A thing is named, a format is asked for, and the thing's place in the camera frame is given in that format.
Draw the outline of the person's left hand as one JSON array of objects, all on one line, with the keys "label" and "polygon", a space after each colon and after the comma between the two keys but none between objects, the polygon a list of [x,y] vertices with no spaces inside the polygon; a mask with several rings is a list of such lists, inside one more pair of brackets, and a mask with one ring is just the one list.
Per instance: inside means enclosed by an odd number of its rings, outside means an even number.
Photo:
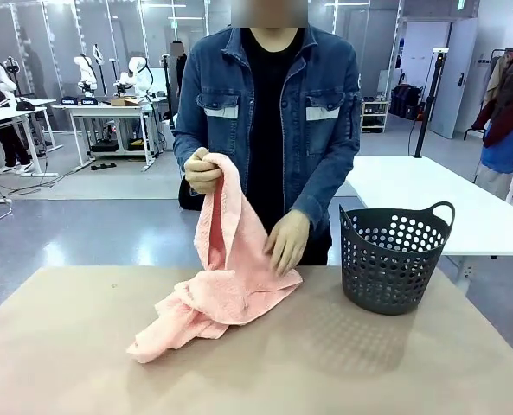
[{"label": "person's left hand", "polygon": [[288,212],[269,234],[264,253],[270,255],[271,268],[283,276],[301,260],[309,238],[310,221],[297,209]]}]

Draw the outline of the person's right hand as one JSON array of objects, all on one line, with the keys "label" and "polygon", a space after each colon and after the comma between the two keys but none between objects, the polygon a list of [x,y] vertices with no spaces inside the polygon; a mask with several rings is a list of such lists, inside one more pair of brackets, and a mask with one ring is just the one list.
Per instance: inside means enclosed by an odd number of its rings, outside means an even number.
[{"label": "person's right hand", "polygon": [[184,177],[197,194],[206,195],[215,191],[222,177],[221,169],[214,163],[204,160],[209,153],[206,148],[198,148],[184,163]]}]

